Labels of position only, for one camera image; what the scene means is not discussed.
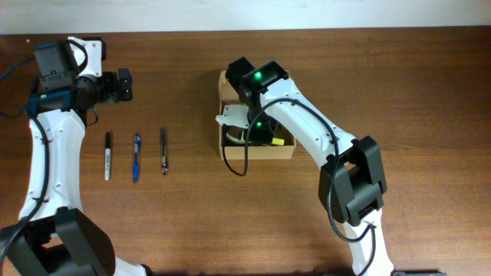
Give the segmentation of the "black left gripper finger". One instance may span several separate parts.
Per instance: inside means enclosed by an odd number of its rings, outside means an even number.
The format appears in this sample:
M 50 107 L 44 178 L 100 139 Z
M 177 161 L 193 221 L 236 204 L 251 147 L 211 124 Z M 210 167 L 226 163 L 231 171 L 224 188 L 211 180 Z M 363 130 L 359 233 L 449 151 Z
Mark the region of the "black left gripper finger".
M 131 101 L 133 99 L 132 89 L 130 87 L 123 87 L 119 92 L 119 101 Z
M 118 76 L 121 87 L 130 87 L 132 85 L 132 77 L 128 68 L 119 68 Z

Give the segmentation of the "yellow highlighter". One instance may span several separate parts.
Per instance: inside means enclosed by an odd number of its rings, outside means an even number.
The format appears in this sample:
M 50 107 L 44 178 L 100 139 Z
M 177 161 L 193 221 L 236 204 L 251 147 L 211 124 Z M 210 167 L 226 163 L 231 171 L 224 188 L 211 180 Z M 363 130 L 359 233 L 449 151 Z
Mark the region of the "yellow highlighter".
M 272 141 L 270 142 L 271 146 L 284 146 L 285 145 L 285 140 L 281 138 L 276 138 L 273 137 Z

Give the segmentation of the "white masking tape roll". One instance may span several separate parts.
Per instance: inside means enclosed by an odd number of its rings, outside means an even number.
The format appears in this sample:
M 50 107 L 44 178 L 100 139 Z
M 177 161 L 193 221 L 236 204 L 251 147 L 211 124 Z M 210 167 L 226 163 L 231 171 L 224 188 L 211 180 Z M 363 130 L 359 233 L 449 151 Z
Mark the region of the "white masking tape roll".
M 242 138 L 238 138 L 236 136 L 233 136 L 228 130 L 223 131 L 225 134 L 225 138 L 230 142 L 235 145 L 244 145 L 246 142 Z

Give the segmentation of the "black and white marker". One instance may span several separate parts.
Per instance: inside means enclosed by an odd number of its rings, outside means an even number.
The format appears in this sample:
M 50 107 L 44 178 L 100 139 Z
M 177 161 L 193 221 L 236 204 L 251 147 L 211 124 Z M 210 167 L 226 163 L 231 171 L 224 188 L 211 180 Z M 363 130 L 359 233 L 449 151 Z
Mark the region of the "black and white marker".
M 108 181 L 110 179 L 110 160 L 111 160 L 111 134 L 106 133 L 105 136 L 105 148 L 104 148 L 104 179 Z

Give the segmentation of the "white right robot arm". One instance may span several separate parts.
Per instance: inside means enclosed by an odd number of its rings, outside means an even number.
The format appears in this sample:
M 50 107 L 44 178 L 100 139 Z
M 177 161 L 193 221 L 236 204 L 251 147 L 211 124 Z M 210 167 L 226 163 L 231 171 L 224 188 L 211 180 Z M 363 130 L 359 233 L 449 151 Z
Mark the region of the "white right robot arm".
M 318 198 L 333 232 L 348 243 L 355 275 L 392 275 L 381 226 L 387 182 L 378 144 L 357 139 L 319 111 L 275 61 L 255 67 L 245 57 L 230 63 L 224 77 L 237 93 L 237 114 L 226 106 L 216 120 L 222 137 L 231 127 L 246 152 L 272 145 L 274 127 L 286 128 L 319 168 Z

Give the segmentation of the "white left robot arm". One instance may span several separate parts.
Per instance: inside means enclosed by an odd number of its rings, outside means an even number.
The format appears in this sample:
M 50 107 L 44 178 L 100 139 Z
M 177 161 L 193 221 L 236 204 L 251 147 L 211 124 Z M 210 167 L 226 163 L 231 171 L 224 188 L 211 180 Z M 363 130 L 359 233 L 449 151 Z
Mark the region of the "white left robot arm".
M 83 212 L 81 144 L 86 115 L 98 102 L 118 99 L 119 73 L 71 72 L 37 79 L 26 114 L 32 137 L 28 194 L 18 223 L 1 230 L 2 259 L 21 275 L 151 275 L 145 264 L 115 255 L 109 236 Z

